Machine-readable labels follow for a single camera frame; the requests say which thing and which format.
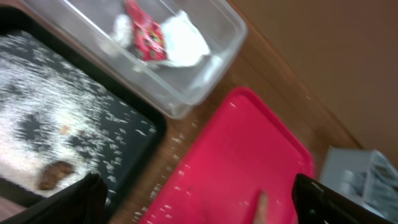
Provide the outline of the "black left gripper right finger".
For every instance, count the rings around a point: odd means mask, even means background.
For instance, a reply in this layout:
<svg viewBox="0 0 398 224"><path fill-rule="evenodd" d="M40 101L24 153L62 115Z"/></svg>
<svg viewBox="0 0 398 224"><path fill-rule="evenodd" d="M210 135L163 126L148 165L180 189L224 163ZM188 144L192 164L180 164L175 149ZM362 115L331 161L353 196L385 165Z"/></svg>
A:
<svg viewBox="0 0 398 224"><path fill-rule="evenodd" d="M298 224L392 224L304 174L295 176L292 200Z"/></svg>

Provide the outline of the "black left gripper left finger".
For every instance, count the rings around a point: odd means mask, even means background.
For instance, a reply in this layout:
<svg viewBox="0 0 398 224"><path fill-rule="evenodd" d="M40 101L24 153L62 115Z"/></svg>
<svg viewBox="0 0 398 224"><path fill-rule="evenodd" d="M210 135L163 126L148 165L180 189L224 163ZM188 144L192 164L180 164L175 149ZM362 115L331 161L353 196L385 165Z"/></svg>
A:
<svg viewBox="0 0 398 224"><path fill-rule="evenodd" d="M101 224L105 223L108 187L98 174L88 174L1 224Z"/></svg>

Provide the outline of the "dark brown food scrap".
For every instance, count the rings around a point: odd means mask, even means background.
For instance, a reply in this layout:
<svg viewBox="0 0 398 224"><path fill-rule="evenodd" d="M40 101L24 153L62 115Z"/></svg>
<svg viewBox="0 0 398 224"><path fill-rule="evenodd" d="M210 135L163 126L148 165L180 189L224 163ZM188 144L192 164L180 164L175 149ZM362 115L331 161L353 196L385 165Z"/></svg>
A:
<svg viewBox="0 0 398 224"><path fill-rule="evenodd" d="M56 161L47 165L39 176L37 188L39 190L52 190L64 178L74 173L75 167L65 161Z"/></svg>

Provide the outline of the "red foil snack wrapper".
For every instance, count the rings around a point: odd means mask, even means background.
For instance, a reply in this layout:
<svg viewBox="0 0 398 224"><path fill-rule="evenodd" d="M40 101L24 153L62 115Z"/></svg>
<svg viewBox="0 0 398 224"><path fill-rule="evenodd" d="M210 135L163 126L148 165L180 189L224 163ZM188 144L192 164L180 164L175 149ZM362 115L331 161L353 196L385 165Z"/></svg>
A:
<svg viewBox="0 0 398 224"><path fill-rule="evenodd" d="M125 9L132 20L133 44L137 57L143 61L166 60L165 37L157 21L136 0L126 0Z"/></svg>

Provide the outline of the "white paper napkin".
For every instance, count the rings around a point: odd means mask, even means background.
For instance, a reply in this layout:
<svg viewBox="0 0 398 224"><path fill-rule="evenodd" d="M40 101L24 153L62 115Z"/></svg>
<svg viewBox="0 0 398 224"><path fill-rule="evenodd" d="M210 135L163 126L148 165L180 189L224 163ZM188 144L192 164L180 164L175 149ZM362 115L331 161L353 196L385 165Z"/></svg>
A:
<svg viewBox="0 0 398 224"><path fill-rule="evenodd" d="M127 14L119 14L113 24L109 37L121 47L127 49L133 44L133 29L131 18ZM198 65L211 50L200 31L192 24L188 14L178 11L159 24L165 37L167 59L161 61L143 61L145 66L156 69L159 66L185 68Z"/></svg>

